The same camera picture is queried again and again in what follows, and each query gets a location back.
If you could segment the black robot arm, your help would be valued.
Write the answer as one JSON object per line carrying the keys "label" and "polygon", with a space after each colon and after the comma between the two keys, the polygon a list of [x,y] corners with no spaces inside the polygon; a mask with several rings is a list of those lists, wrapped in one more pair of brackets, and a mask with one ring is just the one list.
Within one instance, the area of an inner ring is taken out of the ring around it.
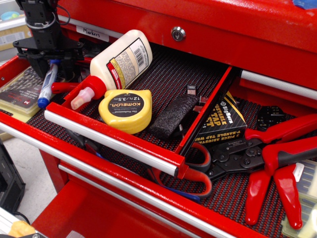
{"label": "black robot arm", "polygon": [[13,42],[18,57],[26,59],[44,78],[51,60],[58,60],[66,80],[73,78],[75,62],[83,60],[83,43],[66,37],[61,30],[56,0],[18,0],[32,37]]}

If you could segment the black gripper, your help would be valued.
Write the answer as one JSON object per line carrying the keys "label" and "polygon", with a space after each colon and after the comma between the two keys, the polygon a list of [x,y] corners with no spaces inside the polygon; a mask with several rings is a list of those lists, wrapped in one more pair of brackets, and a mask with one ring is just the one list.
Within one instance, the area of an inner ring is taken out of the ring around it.
{"label": "black gripper", "polygon": [[16,40],[13,46],[18,55],[26,58],[40,78],[45,78],[49,69],[47,60],[61,60],[59,68],[66,81],[72,80],[76,74],[75,60],[83,60],[83,43],[66,37],[57,23],[43,25],[27,24],[32,37]]}

